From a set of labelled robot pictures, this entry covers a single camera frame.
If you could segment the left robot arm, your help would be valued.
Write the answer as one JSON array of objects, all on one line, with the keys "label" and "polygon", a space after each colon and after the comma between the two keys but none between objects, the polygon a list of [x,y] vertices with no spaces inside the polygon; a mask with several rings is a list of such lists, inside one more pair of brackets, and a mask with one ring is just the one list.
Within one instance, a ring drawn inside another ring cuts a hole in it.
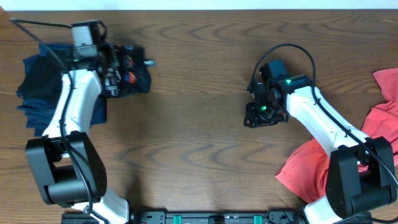
[{"label": "left robot arm", "polygon": [[108,189],[106,168],[90,140],[103,80],[118,64],[112,44],[74,47],[53,118],[25,148],[42,200],[79,210],[97,223],[130,221],[129,203]]}]

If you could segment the black orange-patterned jersey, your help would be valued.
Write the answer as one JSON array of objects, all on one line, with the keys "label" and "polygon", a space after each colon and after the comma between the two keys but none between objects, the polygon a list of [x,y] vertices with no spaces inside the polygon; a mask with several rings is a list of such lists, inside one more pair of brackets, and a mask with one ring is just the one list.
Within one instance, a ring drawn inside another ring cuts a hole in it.
[{"label": "black orange-patterned jersey", "polygon": [[103,75],[100,96],[122,98],[150,92],[152,79],[147,68],[156,66],[156,61],[145,58],[143,47],[113,45],[113,56],[116,61]]}]

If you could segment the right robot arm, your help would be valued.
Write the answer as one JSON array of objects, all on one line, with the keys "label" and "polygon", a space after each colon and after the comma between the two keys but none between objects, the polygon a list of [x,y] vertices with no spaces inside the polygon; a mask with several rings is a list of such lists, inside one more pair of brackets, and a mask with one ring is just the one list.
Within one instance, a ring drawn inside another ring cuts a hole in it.
[{"label": "right robot arm", "polygon": [[347,122],[305,75],[277,73],[251,78],[254,101],[246,105],[244,125],[272,126],[289,117],[300,121],[328,156],[326,194],[306,205],[296,223],[380,223],[371,210],[397,200],[392,147]]}]

